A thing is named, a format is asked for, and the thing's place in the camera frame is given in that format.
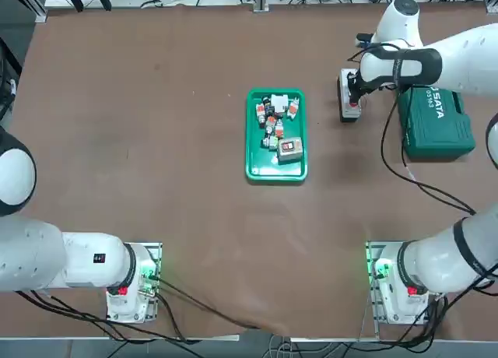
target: black handle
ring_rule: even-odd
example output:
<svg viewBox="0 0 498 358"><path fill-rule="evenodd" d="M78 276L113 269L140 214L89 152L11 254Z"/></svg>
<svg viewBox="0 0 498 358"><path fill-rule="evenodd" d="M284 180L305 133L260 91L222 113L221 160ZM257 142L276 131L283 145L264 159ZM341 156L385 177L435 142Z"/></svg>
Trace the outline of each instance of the black handle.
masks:
<svg viewBox="0 0 498 358"><path fill-rule="evenodd" d="M100 0L100 2L102 3L103 8L108 12L112 10L112 4L110 3L110 0Z"/></svg>

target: gray floor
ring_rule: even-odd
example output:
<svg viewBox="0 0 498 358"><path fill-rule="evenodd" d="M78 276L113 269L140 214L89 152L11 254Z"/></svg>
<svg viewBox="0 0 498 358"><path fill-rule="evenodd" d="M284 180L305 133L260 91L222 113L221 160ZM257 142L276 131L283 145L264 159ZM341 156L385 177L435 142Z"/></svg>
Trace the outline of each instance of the gray floor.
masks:
<svg viewBox="0 0 498 358"><path fill-rule="evenodd" d="M34 15L20 5L15 0L0 0L0 36L11 47L19 61L23 62L28 50L31 37L34 30ZM270 334L266 332L247 332L240 337L239 342L201 342L191 348L206 357L238 357L238 358L258 358L262 357L268 348ZM274 346L279 343L274 339ZM320 349L326 346L324 343L300 343L299 349ZM50 358L105 358L119 344L105 340L0 340L0 357L1 358L23 358L49 356ZM372 349L374 346L358 344L358 347ZM344 347L338 348L330 356L341 357ZM326 352L322 353L303 353L303 358L316 357L325 358ZM350 350L348 358L358 358L365 356L380 357L404 357L412 355L402 349L393 349L380 353L361 353ZM119 357L188 357L189 354L179 350L164 341L156 341L147 344L147 346L125 346L115 356ZM470 343L470 342L452 342L452 343L434 343L433 348L424 354L428 358L466 358L476 356L480 358L498 356L498 345L495 343Z"/></svg>

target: white robotic arm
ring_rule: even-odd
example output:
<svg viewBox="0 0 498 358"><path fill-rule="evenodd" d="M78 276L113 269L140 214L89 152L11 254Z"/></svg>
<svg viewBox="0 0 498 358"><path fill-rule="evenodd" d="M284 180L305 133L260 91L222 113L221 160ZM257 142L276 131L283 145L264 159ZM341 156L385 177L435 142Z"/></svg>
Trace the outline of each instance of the white robotic arm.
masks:
<svg viewBox="0 0 498 358"><path fill-rule="evenodd" d="M0 127L0 292L106 288L107 317L154 319L160 264L142 244L105 233L62 233L13 214L33 195L37 170L30 151ZM155 252L160 257L159 245Z"/></svg>
<svg viewBox="0 0 498 358"><path fill-rule="evenodd" d="M477 27L423 46L419 7L395 0L384 13L359 70L342 72L342 114L357 114L359 99L382 86L432 86L498 96L498 24ZM486 129L486 146L498 168L498 114ZM390 243L375 273L390 323L411 324L427 305L428 292L466 289L498 262L498 205L456 222L424 240Z"/></svg>

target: green tray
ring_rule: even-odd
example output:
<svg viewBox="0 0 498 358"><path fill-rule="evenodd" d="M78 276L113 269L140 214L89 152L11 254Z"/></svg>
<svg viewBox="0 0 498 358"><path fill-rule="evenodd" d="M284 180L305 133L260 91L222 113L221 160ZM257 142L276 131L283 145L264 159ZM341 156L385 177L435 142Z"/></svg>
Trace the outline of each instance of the green tray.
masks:
<svg viewBox="0 0 498 358"><path fill-rule="evenodd" d="M299 136L303 140L303 158L300 161L279 163L277 152L261 147L265 130L259 128L256 104L261 98L272 94L299 98L299 110L291 121L284 117L284 137ZM300 182L308 174L306 101L304 93L297 88L254 88L247 95L246 107L246 175L252 181Z"/></svg>

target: white device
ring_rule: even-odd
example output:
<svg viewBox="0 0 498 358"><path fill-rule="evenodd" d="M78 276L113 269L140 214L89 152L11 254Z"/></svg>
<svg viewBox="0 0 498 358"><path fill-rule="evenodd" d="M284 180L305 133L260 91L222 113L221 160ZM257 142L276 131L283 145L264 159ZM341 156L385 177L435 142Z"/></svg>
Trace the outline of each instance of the white device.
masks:
<svg viewBox="0 0 498 358"><path fill-rule="evenodd" d="M107 288L107 317L141 323L156 316L158 266L143 244L105 233L62 233L17 214L0 218L0 292Z"/></svg>
<svg viewBox="0 0 498 358"><path fill-rule="evenodd" d="M388 6L359 69L347 72L346 88L339 92L343 107L392 84L498 96L498 24L424 47L418 20L419 7L413 0L395 0ZM486 146L498 168L498 114L486 129ZM387 244L373 269L387 322L413 323L426 308L429 293L464 290L493 267L498 262L497 227L495 205L433 237Z"/></svg>

